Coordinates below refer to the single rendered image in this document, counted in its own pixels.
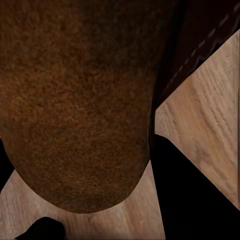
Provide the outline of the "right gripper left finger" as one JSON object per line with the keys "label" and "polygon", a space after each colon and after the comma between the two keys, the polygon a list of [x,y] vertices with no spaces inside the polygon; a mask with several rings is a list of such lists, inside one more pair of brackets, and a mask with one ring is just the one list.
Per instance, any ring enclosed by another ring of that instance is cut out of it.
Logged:
{"label": "right gripper left finger", "polygon": [[2,139],[0,138],[0,192],[4,188],[14,170],[15,168],[8,158]]}

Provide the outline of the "sandal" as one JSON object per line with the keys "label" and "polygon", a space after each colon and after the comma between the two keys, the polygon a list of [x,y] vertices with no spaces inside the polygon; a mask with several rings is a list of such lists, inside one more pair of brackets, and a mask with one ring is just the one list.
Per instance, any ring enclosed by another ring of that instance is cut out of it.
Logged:
{"label": "sandal", "polygon": [[50,204],[126,200],[162,103],[240,29],[240,0],[0,0],[0,138]]}

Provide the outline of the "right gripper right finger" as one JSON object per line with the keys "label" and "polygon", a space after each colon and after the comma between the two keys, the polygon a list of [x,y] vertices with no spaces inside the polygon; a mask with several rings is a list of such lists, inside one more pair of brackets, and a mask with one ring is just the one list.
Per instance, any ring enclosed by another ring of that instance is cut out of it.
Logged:
{"label": "right gripper right finger", "polygon": [[240,240],[240,210],[168,138],[150,160],[166,240]]}

